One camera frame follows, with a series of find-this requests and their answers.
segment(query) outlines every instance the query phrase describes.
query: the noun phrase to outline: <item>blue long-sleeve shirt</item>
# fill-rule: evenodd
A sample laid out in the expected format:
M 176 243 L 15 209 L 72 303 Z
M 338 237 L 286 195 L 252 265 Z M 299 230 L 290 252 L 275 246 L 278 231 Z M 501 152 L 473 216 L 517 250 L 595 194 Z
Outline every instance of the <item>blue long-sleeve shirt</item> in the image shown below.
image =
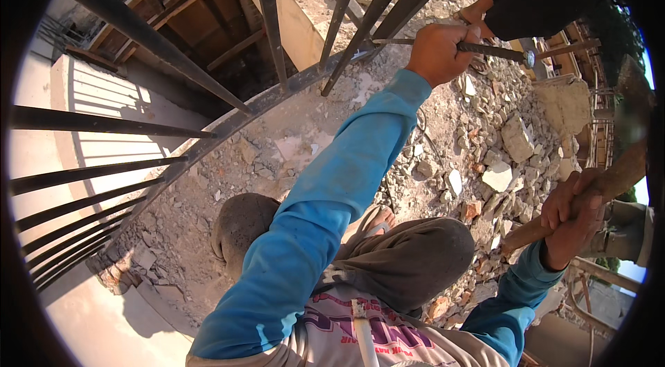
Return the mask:
M 250 246 L 238 282 L 209 314 L 191 355 L 230 359 L 256 355 L 289 336 L 321 273 L 357 220 L 406 139 L 416 111 L 432 88 L 401 70 L 338 130 L 330 146 L 303 171 L 274 216 L 268 232 Z M 496 298 L 470 314 L 463 329 L 516 366 L 533 309 L 561 272 L 544 270 L 541 243 L 525 250 L 503 277 Z

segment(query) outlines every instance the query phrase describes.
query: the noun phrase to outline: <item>tree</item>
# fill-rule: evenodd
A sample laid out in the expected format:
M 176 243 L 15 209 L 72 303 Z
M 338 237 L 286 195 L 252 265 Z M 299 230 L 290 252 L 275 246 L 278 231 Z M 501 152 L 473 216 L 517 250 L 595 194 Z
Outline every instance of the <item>tree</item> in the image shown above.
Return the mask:
M 620 6 L 615 0 L 606 0 L 588 11 L 583 21 L 588 25 L 591 35 L 601 40 L 602 46 L 598 52 L 611 87 L 617 85 L 624 55 L 632 56 L 644 68 L 644 40 L 630 17 L 628 7 Z

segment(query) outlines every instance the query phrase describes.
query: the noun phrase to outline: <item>fist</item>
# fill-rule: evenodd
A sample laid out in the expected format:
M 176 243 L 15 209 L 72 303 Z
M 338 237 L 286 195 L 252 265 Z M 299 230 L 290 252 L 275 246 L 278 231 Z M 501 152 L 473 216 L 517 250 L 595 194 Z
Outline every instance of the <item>fist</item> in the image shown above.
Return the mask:
M 473 53 L 457 50 L 460 41 L 478 44 L 480 28 L 429 24 L 416 34 L 404 69 L 419 74 L 432 88 L 449 82 L 464 72 L 473 58 Z

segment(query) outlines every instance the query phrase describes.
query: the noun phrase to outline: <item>dark gray pants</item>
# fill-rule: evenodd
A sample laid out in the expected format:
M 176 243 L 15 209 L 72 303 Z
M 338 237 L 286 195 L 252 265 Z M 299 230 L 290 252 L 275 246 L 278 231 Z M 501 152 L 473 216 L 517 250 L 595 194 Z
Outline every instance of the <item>dark gray pants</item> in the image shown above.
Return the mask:
M 213 252 L 238 280 L 251 243 L 268 231 L 277 200 L 241 194 L 222 205 L 212 232 Z M 362 239 L 344 259 L 334 260 L 317 288 L 343 282 L 370 293 L 399 313 L 412 313 L 448 288 L 469 268 L 473 238 L 448 218 L 414 220 L 383 235 Z

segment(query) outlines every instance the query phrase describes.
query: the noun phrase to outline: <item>worker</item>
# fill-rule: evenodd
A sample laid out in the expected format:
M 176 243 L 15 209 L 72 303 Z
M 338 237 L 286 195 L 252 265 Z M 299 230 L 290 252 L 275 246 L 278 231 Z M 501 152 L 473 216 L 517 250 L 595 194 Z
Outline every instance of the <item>worker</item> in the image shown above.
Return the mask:
M 480 303 L 461 330 L 415 316 L 468 270 L 474 243 L 463 223 L 441 217 L 395 225 L 394 215 L 379 209 L 361 219 L 360 230 L 384 233 L 338 255 L 347 226 L 372 203 L 416 126 L 420 105 L 468 67 L 473 55 L 457 51 L 460 41 L 478 43 L 479 28 L 418 31 L 406 67 L 346 120 L 282 204 L 242 194 L 222 206 L 213 248 L 236 283 L 203 321 L 189 367 L 361 366 L 368 353 L 353 327 L 352 300 L 364 306 L 380 366 L 517 365 L 534 310 L 600 225 L 601 196 L 528 246 L 503 275 L 498 296 Z M 567 190 L 561 183 L 543 209 L 559 207 L 557 192 Z

